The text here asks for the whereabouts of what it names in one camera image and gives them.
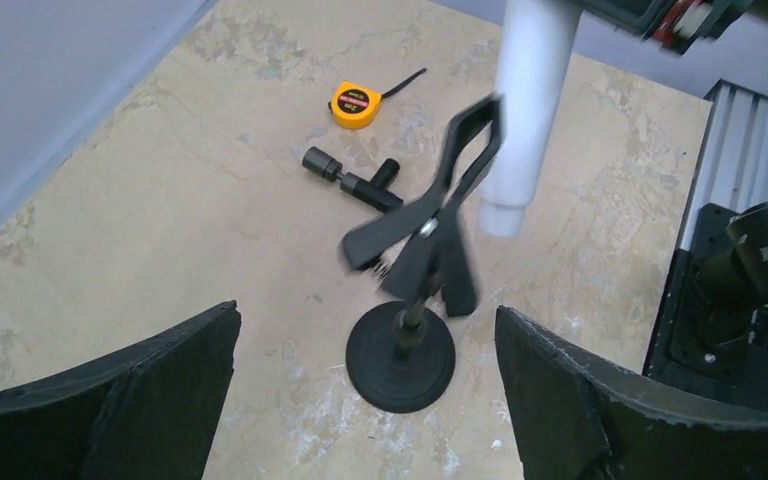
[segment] yellow tape measure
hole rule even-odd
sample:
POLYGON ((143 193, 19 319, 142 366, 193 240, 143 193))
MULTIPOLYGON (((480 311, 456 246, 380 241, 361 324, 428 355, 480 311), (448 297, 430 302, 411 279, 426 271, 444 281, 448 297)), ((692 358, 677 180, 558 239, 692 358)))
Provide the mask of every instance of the yellow tape measure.
POLYGON ((425 72, 423 68, 383 94, 355 83, 343 82, 328 102, 328 109, 337 125, 350 130, 363 128, 375 119, 382 100, 399 93, 425 72))

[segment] table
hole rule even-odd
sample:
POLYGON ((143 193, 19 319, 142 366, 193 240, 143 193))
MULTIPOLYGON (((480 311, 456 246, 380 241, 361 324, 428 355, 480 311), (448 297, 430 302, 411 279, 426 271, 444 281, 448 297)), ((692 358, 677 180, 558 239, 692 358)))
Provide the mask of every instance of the table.
POLYGON ((486 237, 477 198, 465 208, 483 301, 449 323, 449 390, 384 414, 343 365, 352 325, 383 297, 336 253, 375 213, 301 155, 318 146, 367 177, 396 158, 393 190, 418 195, 445 124, 492 90, 499 38, 413 0, 220 2, 0 230, 0 389, 236 299, 236 372, 205 478, 520 476, 495 307, 639 370, 709 106, 575 56, 521 235, 486 237), (385 90, 421 67, 370 127, 332 123, 341 80, 385 90))

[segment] tape measure label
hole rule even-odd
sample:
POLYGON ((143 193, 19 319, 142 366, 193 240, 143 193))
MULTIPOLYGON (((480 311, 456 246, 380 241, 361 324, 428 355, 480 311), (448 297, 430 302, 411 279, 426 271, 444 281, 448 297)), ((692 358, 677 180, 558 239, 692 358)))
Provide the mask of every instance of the tape measure label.
POLYGON ((337 107, 346 113, 360 113, 369 107, 369 95, 356 88, 346 90, 340 94, 337 107))

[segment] bolt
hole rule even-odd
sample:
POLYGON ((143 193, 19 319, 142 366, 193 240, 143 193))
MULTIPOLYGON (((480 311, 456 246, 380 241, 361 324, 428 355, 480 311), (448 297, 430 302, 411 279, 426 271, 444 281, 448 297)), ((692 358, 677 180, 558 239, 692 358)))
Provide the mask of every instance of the bolt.
POLYGON ((419 229, 419 234, 423 237, 427 237, 434 233, 434 230, 437 230, 437 219, 436 218, 429 218, 428 221, 426 221, 422 227, 419 229))

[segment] white wall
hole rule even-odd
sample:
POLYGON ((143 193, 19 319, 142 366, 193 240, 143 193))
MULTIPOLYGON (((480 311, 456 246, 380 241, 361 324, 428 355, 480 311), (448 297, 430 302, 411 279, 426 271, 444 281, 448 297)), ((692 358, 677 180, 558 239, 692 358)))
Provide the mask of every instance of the white wall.
MULTIPOLYGON (((435 1, 497 24, 504 18, 505 0, 435 1)), ((641 42, 585 14, 575 49, 698 97, 707 95, 720 79, 768 96, 768 26, 749 16, 741 17, 719 40, 696 42, 676 57, 659 52, 655 41, 641 42)))
POLYGON ((0 225, 213 0, 0 0, 0 225))

